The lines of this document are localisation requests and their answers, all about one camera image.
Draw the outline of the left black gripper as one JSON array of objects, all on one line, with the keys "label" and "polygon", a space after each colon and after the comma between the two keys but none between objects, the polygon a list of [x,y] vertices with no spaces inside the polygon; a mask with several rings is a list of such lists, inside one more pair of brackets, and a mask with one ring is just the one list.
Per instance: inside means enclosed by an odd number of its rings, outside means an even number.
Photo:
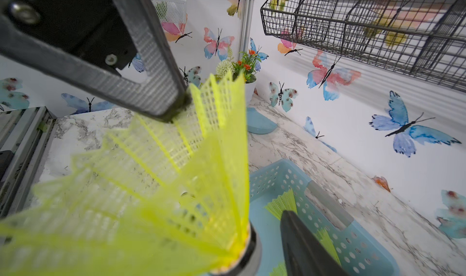
[{"label": "left black gripper", "polygon": [[150,0],[1,0],[1,53],[158,121],[189,104]]}]

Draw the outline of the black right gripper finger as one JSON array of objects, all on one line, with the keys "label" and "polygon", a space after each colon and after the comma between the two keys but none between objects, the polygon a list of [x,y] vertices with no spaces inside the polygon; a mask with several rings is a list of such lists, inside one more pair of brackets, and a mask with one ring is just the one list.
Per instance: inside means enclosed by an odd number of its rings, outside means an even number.
[{"label": "black right gripper finger", "polygon": [[283,212],[280,232],[289,276],[347,275],[295,212]]}]

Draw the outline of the yellow shuttlecock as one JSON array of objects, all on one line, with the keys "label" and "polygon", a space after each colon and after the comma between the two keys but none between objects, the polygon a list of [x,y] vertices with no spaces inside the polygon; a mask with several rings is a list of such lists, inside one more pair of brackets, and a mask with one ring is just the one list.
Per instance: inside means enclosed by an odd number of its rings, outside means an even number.
[{"label": "yellow shuttlecock", "polygon": [[270,273],[269,276],[287,276],[285,263],[282,262],[276,266]]},{"label": "yellow shuttlecock", "polygon": [[245,77],[190,85],[170,123],[135,115],[1,220],[4,276],[237,276],[257,271]]},{"label": "yellow shuttlecock", "polygon": [[319,229],[315,234],[321,246],[331,256],[331,258],[338,264],[341,265],[337,250],[332,242],[331,237],[326,229]]},{"label": "yellow shuttlecock", "polygon": [[265,209],[278,220],[281,220],[285,211],[291,211],[297,214],[297,206],[293,190],[290,189],[273,199],[265,206]]}]

